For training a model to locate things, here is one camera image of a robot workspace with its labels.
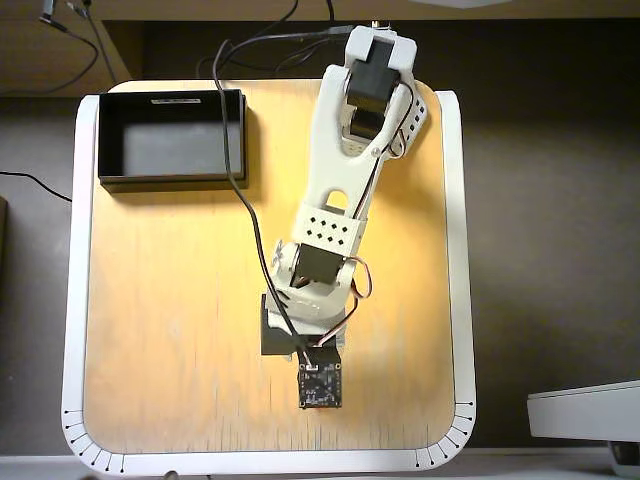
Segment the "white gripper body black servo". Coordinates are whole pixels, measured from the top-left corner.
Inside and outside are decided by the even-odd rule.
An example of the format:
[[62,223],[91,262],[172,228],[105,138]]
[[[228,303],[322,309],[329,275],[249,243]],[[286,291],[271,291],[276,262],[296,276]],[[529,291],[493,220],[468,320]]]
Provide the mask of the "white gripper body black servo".
[[349,316],[346,285],[306,285],[278,291],[276,302],[267,292],[261,298],[260,354],[301,360],[337,360],[342,331]]

